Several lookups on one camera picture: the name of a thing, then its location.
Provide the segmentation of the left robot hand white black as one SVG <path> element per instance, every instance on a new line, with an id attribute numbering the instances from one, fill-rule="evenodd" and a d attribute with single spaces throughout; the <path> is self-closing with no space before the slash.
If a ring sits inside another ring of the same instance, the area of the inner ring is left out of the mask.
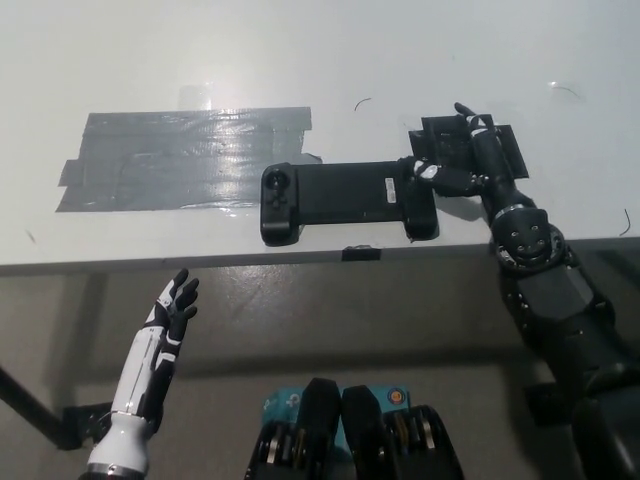
<path id="1" fill-rule="evenodd" d="M 199 280 L 182 269 L 155 300 L 136 333 L 111 406 L 111 421 L 140 420 L 145 435 L 161 424 L 164 401 L 175 373 L 189 320 L 197 313 Z"/>

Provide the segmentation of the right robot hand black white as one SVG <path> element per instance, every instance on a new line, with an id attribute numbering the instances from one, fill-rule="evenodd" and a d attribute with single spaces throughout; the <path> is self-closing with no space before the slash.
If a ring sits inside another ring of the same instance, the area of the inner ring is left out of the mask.
<path id="1" fill-rule="evenodd" d="M 479 196 L 490 220 L 508 208 L 530 207 L 492 116 L 459 102 L 454 109 L 453 116 L 424 117 L 422 128 L 409 133 L 417 180 L 441 197 Z"/>

